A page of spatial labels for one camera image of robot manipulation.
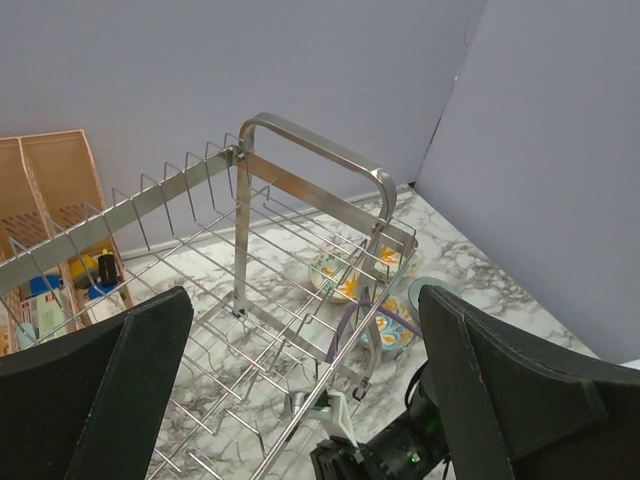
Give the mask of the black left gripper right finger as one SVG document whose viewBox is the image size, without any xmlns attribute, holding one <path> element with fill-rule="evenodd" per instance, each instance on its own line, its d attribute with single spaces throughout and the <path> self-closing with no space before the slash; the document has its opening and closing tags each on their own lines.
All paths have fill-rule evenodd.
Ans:
<svg viewBox="0 0 640 480">
<path fill-rule="evenodd" d="M 560 347 L 441 287 L 419 312 L 459 479 L 636 479 L 639 372 Z"/>
</svg>

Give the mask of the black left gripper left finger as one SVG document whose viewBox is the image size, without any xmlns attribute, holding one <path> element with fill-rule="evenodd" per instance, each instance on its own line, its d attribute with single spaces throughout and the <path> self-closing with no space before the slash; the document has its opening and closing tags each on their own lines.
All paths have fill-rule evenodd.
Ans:
<svg viewBox="0 0 640 480">
<path fill-rule="evenodd" d="M 2 478 L 144 478 L 193 316 L 174 287 L 2 357 Z"/>
</svg>

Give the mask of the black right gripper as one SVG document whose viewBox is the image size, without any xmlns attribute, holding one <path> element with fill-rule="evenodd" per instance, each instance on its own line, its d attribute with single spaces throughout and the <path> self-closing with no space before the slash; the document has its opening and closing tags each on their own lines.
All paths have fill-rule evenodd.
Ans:
<svg viewBox="0 0 640 480">
<path fill-rule="evenodd" d="M 387 479 L 383 461 L 377 454 L 379 439 L 374 437 L 355 448 L 347 440 L 331 438 L 319 442 L 310 453 L 316 479 Z"/>
</svg>

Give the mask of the blue yellow floral bowl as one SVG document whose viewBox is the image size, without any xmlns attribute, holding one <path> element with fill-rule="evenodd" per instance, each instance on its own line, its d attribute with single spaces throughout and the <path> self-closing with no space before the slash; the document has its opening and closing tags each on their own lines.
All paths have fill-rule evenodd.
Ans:
<svg viewBox="0 0 640 480">
<path fill-rule="evenodd" d="M 420 331 L 406 303 L 393 295 L 381 304 L 374 320 L 385 353 L 405 349 L 416 339 L 415 332 Z"/>
</svg>

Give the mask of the white bowl green leaves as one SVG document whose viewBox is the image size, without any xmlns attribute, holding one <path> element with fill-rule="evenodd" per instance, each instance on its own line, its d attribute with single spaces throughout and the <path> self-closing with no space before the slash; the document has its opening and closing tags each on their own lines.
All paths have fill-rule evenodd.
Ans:
<svg viewBox="0 0 640 480">
<path fill-rule="evenodd" d="M 322 300 L 335 304 L 355 303 L 364 260 L 341 251 L 320 252 L 310 261 L 308 278 Z"/>
</svg>

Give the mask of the white bowl orange flower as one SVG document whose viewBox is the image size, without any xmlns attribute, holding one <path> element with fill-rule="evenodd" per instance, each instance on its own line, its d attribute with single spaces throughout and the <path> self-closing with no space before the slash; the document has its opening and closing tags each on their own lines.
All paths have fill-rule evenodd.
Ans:
<svg viewBox="0 0 640 480">
<path fill-rule="evenodd" d="M 373 276 L 381 282 L 388 282 L 403 268 L 405 277 L 412 277 L 423 263 L 422 256 L 416 251 L 410 258 L 406 254 L 394 250 L 384 244 L 378 246 L 377 260 L 374 262 Z"/>
</svg>

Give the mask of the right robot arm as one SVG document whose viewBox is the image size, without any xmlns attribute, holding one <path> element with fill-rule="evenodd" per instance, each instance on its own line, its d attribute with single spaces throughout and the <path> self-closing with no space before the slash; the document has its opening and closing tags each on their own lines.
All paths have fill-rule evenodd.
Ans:
<svg viewBox="0 0 640 480">
<path fill-rule="evenodd" d="M 317 479 L 424 479 L 438 466 L 451 465 L 435 387 L 427 364 L 412 376 L 405 411 L 366 443 L 332 435 L 310 458 Z"/>
</svg>

